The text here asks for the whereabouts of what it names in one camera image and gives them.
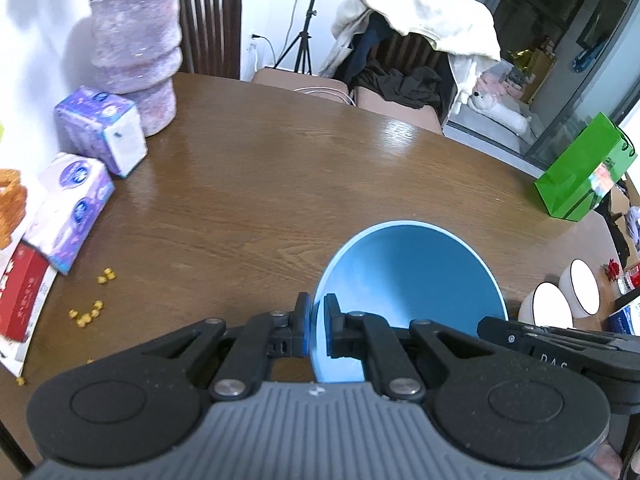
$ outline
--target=green gift bag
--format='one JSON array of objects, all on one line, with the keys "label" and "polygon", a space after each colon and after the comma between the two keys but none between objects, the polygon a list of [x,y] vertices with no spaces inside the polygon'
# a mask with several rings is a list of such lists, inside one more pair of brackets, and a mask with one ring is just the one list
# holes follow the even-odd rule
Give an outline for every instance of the green gift bag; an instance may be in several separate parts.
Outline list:
[{"label": "green gift bag", "polygon": [[551,216],[577,222],[611,191],[637,156],[631,140],[601,113],[536,187]]}]

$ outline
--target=blue basin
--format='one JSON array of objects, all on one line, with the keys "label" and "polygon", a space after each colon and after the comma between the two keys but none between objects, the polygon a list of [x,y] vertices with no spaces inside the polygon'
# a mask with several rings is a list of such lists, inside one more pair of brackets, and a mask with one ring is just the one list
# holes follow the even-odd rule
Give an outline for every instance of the blue basin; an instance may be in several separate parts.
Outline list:
[{"label": "blue basin", "polygon": [[326,355],[321,307],[330,293],[337,296],[342,312],[380,314],[389,325],[402,328],[412,319],[431,319],[477,336],[484,316],[507,319],[494,276],[462,240],[423,222],[375,225],[338,251],[316,291],[311,362],[323,383],[364,380],[358,360]]}]

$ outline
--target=purple vase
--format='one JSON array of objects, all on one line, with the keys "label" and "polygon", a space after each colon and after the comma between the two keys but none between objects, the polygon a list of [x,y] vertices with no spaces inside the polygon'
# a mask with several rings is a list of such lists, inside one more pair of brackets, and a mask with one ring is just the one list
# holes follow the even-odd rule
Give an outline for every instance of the purple vase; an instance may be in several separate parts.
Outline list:
[{"label": "purple vase", "polygon": [[145,136],[175,117],[182,63],[179,0],[91,0],[97,86],[136,102]]}]

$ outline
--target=brown tabletop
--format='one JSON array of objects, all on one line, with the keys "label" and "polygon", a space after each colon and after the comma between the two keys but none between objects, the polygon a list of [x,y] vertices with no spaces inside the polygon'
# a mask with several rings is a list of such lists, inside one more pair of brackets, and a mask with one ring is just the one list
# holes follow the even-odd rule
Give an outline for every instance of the brown tabletop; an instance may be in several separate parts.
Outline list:
[{"label": "brown tabletop", "polygon": [[[550,218],[533,179],[442,136],[316,96],[178,74],[178,115],[98,218],[68,277],[58,276],[18,387],[0,370],[0,417],[28,454],[24,422],[47,378],[205,317],[241,324],[314,292],[332,255],[378,222],[418,219],[467,241],[508,306],[574,258],[600,267],[616,251],[604,220]],[[114,282],[97,285],[105,267]],[[67,317],[103,300],[84,329]],[[598,319],[579,323],[599,327]],[[308,363],[282,378],[311,380]],[[0,458],[0,478],[17,474]]]}]

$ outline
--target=chair seat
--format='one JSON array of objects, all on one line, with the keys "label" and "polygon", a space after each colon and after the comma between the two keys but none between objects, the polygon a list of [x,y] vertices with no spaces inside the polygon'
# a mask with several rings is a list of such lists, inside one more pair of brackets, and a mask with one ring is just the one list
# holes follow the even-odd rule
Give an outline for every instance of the chair seat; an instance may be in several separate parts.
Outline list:
[{"label": "chair seat", "polygon": [[355,101],[356,106],[363,110],[386,115],[413,126],[424,128],[435,134],[443,135],[438,114],[430,106],[425,106],[419,110],[408,108],[398,103],[385,101],[382,96],[362,86],[356,86],[355,88]]},{"label": "chair seat", "polygon": [[[285,90],[297,90],[299,88],[307,87],[325,87],[339,90],[349,95],[349,89],[342,81],[336,81],[335,79],[315,75],[299,74],[276,68],[261,68],[254,74],[254,78],[251,79],[251,82],[258,83],[260,85],[284,88]],[[345,98],[343,98],[343,96],[327,94],[324,92],[313,92],[309,95],[323,97],[324,99],[329,99],[338,103],[345,102]]]}]

